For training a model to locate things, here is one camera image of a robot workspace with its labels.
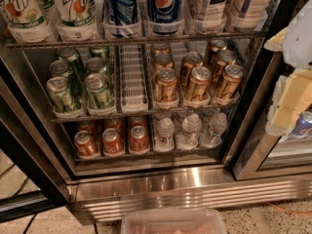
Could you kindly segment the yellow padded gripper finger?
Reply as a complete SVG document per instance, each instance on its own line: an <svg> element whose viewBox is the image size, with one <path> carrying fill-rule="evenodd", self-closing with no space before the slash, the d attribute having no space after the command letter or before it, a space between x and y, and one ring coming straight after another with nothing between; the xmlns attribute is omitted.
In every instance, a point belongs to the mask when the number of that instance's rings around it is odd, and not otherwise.
<svg viewBox="0 0 312 234"><path fill-rule="evenodd" d="M265 131L274 137L288 134L311 104L311 69L300 69L289 77L281 75L275 85Z"/></svg>
<svg viewBox="0 0 312 234"><path fill-rule="evenodd" d="M268 39L264 44L264 48L272 52L282 52L283 42L284 42L287 31L288 29L285 27L284 29L279 31L275 36Z"/></svg>

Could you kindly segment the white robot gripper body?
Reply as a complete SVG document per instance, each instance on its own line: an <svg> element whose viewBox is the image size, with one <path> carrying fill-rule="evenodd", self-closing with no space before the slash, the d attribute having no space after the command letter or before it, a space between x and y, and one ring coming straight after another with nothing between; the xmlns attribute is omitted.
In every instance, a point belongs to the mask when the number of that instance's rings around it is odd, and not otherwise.
<svg viewBox="0 0 312 234"><path fill-rule="evenodd" d="M283 41L284 62L294 68L312 67L312 0L288 25Z"/></svg>

